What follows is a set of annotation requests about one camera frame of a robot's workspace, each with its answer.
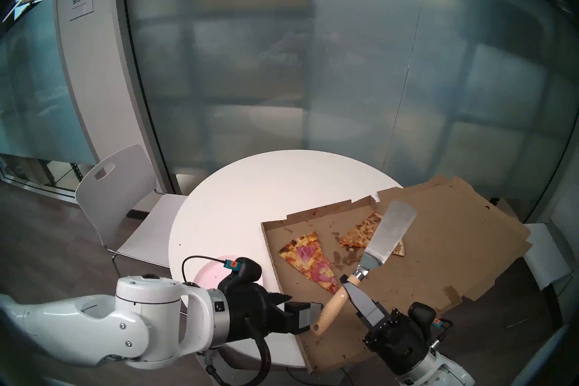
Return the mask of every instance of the pizza box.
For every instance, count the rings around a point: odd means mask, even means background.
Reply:
[[[363,249],[339,245],[339,238],[376,210],[384,213],[392,200],[417,210],[403,242],[405,257],[391,255],[372,270],[361,289],[387,310],[406,313],[419,301],[439,316],[461,303],[462,297],[477,300],[512,262],[531,247],[529,230],[515,218],[479,196],[462,179],[436,177],[408,188],[377,192],[356,202],[344,201],[288,215],[285,220],[262,223],[280,290],[296,301],[327,303],[331,293],[289,265],[278,251],[292,239],[316,231],[323,253],[339,278],[350,275]],[[333,370],[372,356],[362,338],[366,327],[348,302],[321,336],[311,332],[297,336],[308,371]]]

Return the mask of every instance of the chair leg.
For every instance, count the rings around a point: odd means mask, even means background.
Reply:
[[[116,274],[117,274],[117,275],[119,276],[119,278],[120,278],[120,272],[119,272],[119,268],[117,268],[117,266],[116,266],[115,258],[116,258],[116,254],[114,254],[114,255],[112,256],[111,261],[112,261],[112,265],[115,267]]]

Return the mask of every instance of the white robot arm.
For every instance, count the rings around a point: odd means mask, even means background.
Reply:
[[[224,385],[227,383],[211,364],[212,349],[252,338],[262,354],[262,368],[250,383],[259,384],[271,365],[264,337],[270,332],[308,331],[322,305],[290,302],[290,296],[268,293],[253,283],[261,276],[261,267],[250,259],[226,260],[226,267],[233,272],[218,289],[149,274],[119,279],[116,296],[20,305],[0,295],[0,308],[29,339],[65,363],[90,367],[112,360],[139,369],[158,369],[180,356],[202,353],[207,373]],[[416,303],[409,317],[396,309],[389,314],[353,284],[344,286],[370,330],[364,343],[384,360],[401,385],[433,384],[431,380],[441,385],[474,385],[461,366],[435,350],[444,337],[429,342],[428,328],[435,316],[432,308]],[[185,336],[179,342],[182,296],[189,297],[189,306]],[[424,337],[409,326],[411,320]]]
[[[115,296],[20,305],[0,295],[0,308],[41,349],[71,365],[97,366],[114,360],[158,369],[180,356],[253,338],[269,358],[266,363],[262,360],[265,377],[271,358],[264,337],[270,332],[309,330],[322,306],[288,302],[290,296],[268,293],[254,283],[261,267],[250,259],[227,263],[233,272],[218,289],[149,274],[119,279]],[[182,296],[189,297],[189,305],[185,335],[179,342]],[[213,366],[207,372],[218,377]]]
[[[181,296],[189,296],[190,306],[185,337],[179,343]],[[147,275],[119,279],[116,296],[40,305],[19,305],[0,296],[9,319],[51,356],[76,366],[124,360],[140,369],[164,367],[180,356],[224,343],[229,328],[215,324],[216,304],[223,304],[226,314],[219,290]]]

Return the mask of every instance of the chair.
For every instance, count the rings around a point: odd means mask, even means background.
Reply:
[[[133,144],[101,161],[76,189],[76,202],[97,230],[101,244],[114,254],[112,263],[119,277],[117,255],[169,267],[171,226],[187,196],[160,193],[159,202],[127,241],[116,251],[107,246],[129,210],[150,192],[157,193],[156,185],[149,159],[140,145]]]
[[[571,184],[557,202],[548,223],[525,224],[533,247],[525,254],[541,290],[571,274],[579,256],[579,186]]]

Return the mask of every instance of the cable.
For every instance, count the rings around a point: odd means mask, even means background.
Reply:
[[[191,258],[205,258],[206,260],[213,260],[214,262],[220,262],[225,264],[225,260],[218,260],[217,258],[206,257],[205,255],[191,255],[190,257],[187,257],[185,260],[183,260],[183,263],[181,263],[181,274],[183,274],[183,283],[187,281],[187,279],[185,278],[185,262]]]
[[[294,376],[291,374],[290,369],[289,369],[288,367],[286,368],[286,371],[287,371],[287,373],[289,374],[289,376],[292,377],[295,381],[297,381],[298,383],[301,383],[301,384],[307,384],[307,386],[332,386],[332,385],[330,385],[330,384],[307,383],[307,382],[305,382],[305,381],[298,380],[296,377],[294,377]]]
[[[444,339],[446,338],[446,336],[448,335],[448,332],[451,331],[452,329],[452,322],[449,321],[448,319],[442,319],[439,318],[439,320],[445,324],[447,324],[446,327],[442,327],[444,330],[442,331],[441,334],[439,334],[436,339],[438,340],[439,343],[443,342]]]
[[[350,378],[350,376],[348,375],[348,372],[346,372],[346,370],[343,367],[340,367],[340,370],[344,373],[344,375],[346,377],[348,377],[348,380],[350,381],[350,386],[354,386],[354,382],[352,381],[352,379]]]
[[[290,377],[292,377],[292,378],[293,378],[295,381],[297,381],[298,383],[307,384],[307,386],[330,386],[330,385],[328,385],[328,384],[308,383],[308,382],[306,382],[306,381],[299,380],[299,379],[297,379],[296,377],[294,377],[294,376],[291,374],[290,369],[289,369],[288,367],[287,367],[285,370],[287,371],[288,375],[289,375]],[[351,379],[350,376],[348,375],[348,372],[346,372],[346,370],[345,370],[343,367],[340,367],[340,370],[341,370],[341,371],[344,373],[344,375],[348,378],[348,381],[350,382],[350,386],[354,386],[354,382],[352,381],[352,379]]]
[[[255,340],[255,343],[259,350],[259,355],[261,357],[261,365],[259,367],[259,372],[257,373],[257,375],[252,380],[249,380],[242,386],[257,386],[263,380],[265,380],[265,377],[268,376],[269,370],[272,367],[272,356],[271,353],[269,353],[269,347],[267,342],[265,342],[263,335],[261,335],[261,333],[258,331],[257,328],[251,325],[251,322],[249,321],[248,317],[244,318],[244,322],[245,326],[247,326],[247,329],[249,330],[251,338]],[[209,364],[208,366],[206,366],[205,371],[215,379],[215,381],[219,386],[231,386],[229,383],[221,379],[213,364]]]

